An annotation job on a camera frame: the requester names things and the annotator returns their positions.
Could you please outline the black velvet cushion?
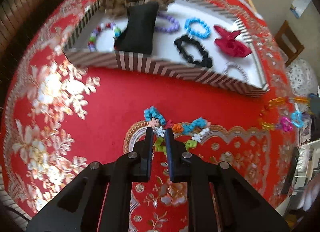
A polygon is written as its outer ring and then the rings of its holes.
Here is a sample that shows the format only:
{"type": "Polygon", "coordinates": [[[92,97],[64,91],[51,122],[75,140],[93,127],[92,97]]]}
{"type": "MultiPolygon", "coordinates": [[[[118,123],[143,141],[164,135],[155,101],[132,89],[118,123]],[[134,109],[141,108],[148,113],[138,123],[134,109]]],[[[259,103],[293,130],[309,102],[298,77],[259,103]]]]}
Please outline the black velvet cushion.
{"type": "Polygon", "coordinates": [[[156,2],[129,7],[127,27],[115,40],[114,48],[117,51],[151,55],[158,7],[156,2]]]}

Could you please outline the black scrunchie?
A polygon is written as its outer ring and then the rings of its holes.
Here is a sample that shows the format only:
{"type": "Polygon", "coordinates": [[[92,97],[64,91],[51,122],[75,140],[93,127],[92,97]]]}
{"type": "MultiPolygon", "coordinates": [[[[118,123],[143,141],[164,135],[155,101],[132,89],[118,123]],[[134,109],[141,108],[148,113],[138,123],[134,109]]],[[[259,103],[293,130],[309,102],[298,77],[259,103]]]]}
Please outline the black scrunchie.
{"type": "Polygon", "coordinates": [[[202,43],[188,35],[182,35],[174,40],[174,45],[185,62],[197,67],[212,68],[213,58],[202,43]]]}

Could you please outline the red gold embroidered bedspread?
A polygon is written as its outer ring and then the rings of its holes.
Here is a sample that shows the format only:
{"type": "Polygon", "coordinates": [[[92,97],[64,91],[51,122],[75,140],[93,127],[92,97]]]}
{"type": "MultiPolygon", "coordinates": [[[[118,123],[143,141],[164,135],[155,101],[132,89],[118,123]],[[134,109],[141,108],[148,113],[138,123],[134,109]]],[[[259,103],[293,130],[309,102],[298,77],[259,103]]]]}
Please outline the red gold embroidered bedspread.
{"type": "Polygon", "coordinates": [[[175,124],[210,121],[212,136],[194,153],[227,161],[273,206],[285,199],[295,134],[264,131],[259,113],[270,99],[289,96],[284,63],[266,23],[245,0],[227,1],[253,29],[270,91],[252,98],[192,81],[118,69],[77,69],[54,52],[89,0],[65,0],[31,42],[14,76],[1,126],[1,167],[17,223],[42,209],[90,162],[108,163],[127,153],[155,106],[175,124]]]}

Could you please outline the wooden chair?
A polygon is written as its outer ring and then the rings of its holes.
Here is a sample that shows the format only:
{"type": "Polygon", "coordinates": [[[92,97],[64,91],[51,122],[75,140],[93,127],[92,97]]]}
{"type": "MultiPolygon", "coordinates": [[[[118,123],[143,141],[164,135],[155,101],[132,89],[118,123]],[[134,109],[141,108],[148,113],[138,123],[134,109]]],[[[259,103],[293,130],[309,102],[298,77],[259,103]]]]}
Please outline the wooden chair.
{"type": "Polygon", "coordinates": [[[285,66],[288,67],[304,50],[304,45],[297,38],[289,26],[288,21],[284,21],[274,37],[279,49],[285,54],[285,66]]]}

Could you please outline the wall poster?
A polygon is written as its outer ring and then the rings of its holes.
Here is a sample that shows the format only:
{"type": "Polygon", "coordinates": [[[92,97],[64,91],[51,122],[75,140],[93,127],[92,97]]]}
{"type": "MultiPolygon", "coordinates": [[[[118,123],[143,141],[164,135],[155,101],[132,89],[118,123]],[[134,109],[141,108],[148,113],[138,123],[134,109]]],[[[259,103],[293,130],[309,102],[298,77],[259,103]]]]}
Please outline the wall poster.
{"type": "Polygon", "coordinates": [[[290,10],[296,18],[300,18],[311,0],[293,0],[290,10]]]}

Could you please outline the red satin bow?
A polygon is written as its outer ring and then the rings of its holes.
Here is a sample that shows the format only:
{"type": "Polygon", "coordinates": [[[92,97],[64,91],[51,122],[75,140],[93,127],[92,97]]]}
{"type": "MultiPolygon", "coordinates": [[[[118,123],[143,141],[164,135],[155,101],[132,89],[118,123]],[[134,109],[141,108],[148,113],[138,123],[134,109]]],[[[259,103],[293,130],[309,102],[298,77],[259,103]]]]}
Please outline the red satin bow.
{"type": "Polygon", "coordinates": [[[224,54],[244,58],[252,53],[251,49],[236,39],[241,34],[240,30],[228,31],[219,25],[214,25],[213,28],[220,36],[215,39],[214,43],[224,54]]]}

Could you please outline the striped white tray box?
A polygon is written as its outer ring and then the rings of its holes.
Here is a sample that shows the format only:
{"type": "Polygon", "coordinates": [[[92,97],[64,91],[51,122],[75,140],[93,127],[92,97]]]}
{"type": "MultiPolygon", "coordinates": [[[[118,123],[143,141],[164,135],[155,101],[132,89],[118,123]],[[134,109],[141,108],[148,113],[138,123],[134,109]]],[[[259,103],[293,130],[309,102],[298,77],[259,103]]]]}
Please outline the striped white tray box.
{"type": "Polygon", "coordinates": [[[176,17],[179,23],[184,23],[187,16],[193,12],[205,21],[218,24],[229,31],[240,30],[241,34],[236,39],[251,49],[252,53],[243,60],[224,55],[213,44],[217,34],[212,33],[209,39],[201,43],[213,58],[214,65],[212,68],[197,67],[185,62],[174,45],[174,40],[183,35],[183,30],[172,34],[154,33],[151,55],[115,51],[110,43],[113,39],[110,32],[103,33],[98,40],[97,49],[91,51],[85,46],[85,41],[94,31],[94,24],[107,21],[98,1],[86,8],[85,14],[63,45],[62,51],[69,62],[79,67],[118,68],[173,77],[209,84],[251,97],[259,97],[270,90],[262,60],[255,50],[249,28],[240,17],[207,1],[174,1],[169,5],[168,14],[176,17]]]}

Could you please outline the leopard print bow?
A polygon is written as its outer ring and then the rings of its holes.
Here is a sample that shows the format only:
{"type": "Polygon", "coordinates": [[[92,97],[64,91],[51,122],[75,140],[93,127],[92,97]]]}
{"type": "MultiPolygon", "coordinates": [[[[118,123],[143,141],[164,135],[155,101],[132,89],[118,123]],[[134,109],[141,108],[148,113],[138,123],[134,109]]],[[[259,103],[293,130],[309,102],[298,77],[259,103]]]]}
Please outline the leopard print bow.
{"type": "Polygon", "coordinates": [[[145,0],[144,3],[127,4],[125,0],[98,0],[100,10],[109,17],[121,17],[127,14],[129,7],[142,5],[147,3],[157,3],[159,11],[167,11],[169,4],[174,3],[174,0],[145,0]]]}

